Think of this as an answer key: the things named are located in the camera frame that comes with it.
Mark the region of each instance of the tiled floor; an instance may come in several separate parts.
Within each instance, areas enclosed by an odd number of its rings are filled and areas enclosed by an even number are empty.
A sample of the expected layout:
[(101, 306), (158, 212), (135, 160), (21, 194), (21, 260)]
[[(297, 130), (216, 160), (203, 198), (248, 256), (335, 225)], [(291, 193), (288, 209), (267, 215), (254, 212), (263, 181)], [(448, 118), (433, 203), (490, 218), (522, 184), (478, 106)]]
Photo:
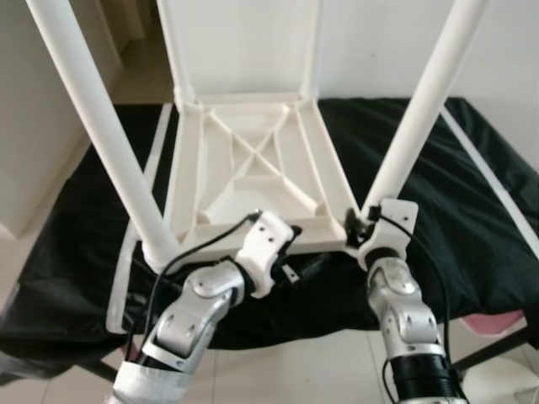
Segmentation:
[[(172, 101), (172, 78), (159, 29), (155, 29), (148, 40), (131, 44), (123, 57), (125, 74), (112, 93), (116, 103)], [(17, 241), (0, 242), (0, 261), (3, 262), (0, 305), (7, 298), (61, 186), (80, 161), (85, 145), (79, 149), (40, 204), (23, 236)], [(459, 321), (452, 323), (451, 338), (454, 359), (493, 341), (471, 336)], [(529, 366), (520, 348), (506, 356)], [(380, 378), (385, 357), (380, 333), (355, 331), (273, 348), (209, 351), (185, 403), (388, 404), (390, 401), (383, 392)], [(106, 361), (117, 367), (121, 361), (119, 352), (112, 353)], [(51, 381), (22, 380), (0, 388), (0, 402), (95, 404), (103, 401), (110, 387), (96, 376), (73, 368)]]

